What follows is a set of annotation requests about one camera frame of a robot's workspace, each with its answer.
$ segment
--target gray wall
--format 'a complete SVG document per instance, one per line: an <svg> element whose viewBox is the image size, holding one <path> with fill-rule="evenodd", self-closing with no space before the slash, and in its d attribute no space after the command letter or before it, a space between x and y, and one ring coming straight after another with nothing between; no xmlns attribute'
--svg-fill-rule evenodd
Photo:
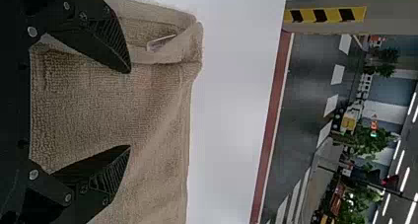
<svg viewBox="0 0 418 224"><path fill-rule="evenodd" d="M385 78L375 75L368 100L409 107L416 85L417 81L412 79Z"/></svg>
<svg viewBox="0 0 418 224"><path fill-rule="evenodd" d="M418 35L418 0L299 0L286 9L367 6L364 23L284 24L289 32L319 34Z"/></svg>

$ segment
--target beige towel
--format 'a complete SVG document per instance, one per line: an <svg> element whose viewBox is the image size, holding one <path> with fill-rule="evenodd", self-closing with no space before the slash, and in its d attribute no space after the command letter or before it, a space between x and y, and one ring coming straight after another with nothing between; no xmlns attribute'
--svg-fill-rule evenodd
<svg viewBox="0 0 418 224"><path fill-rule="evenodd" d="M113 203L91 223L185 223L191 86L202 27L178 11L105 0L132 58L123 75L51 37L32 48L31 158L48 172L113 146L131 145ZM176 34L156 53L149 40Z"/></svg>

